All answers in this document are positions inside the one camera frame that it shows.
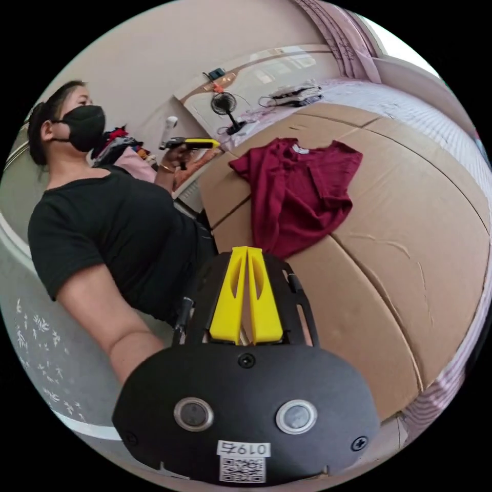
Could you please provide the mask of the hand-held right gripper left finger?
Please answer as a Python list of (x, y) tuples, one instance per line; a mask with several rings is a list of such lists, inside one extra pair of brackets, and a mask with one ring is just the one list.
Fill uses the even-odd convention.
[(232, 248), (209, 329), (215, 341), (240, 342), (246, 261), (246, 247)]

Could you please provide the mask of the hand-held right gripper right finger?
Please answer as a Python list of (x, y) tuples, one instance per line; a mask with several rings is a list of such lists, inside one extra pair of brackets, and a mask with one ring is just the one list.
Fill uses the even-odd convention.
[(247, 259), (253, 344), (277, 343), (283, 329), (262, 250), (247, 248)]

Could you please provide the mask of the person's left hand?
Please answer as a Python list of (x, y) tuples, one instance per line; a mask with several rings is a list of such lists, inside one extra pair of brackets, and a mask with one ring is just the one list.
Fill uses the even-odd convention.
[(193, 153), (194, 151), (188, 149), (186, 146), (169, 149), (162, 158), (160, 165), (173, 172), (175, 169), (186, 168), (188, 162), (193, 157)]

